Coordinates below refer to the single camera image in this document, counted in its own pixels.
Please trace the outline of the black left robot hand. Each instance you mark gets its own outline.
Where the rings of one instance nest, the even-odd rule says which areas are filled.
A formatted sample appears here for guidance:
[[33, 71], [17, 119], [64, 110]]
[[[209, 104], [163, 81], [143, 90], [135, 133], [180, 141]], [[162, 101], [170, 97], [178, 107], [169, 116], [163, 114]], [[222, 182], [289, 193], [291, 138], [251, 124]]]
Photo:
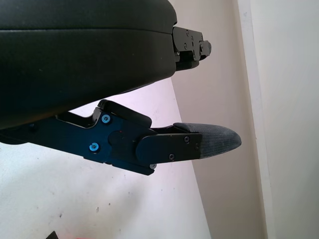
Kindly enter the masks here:
[[166, 0], [3, 0], [0, 140], [33, 143], [143, 175], [157, 164], [238, 148], [226, 127], [152, 128], [109, 100], [199, 65], [201, 32], [177, 27]]

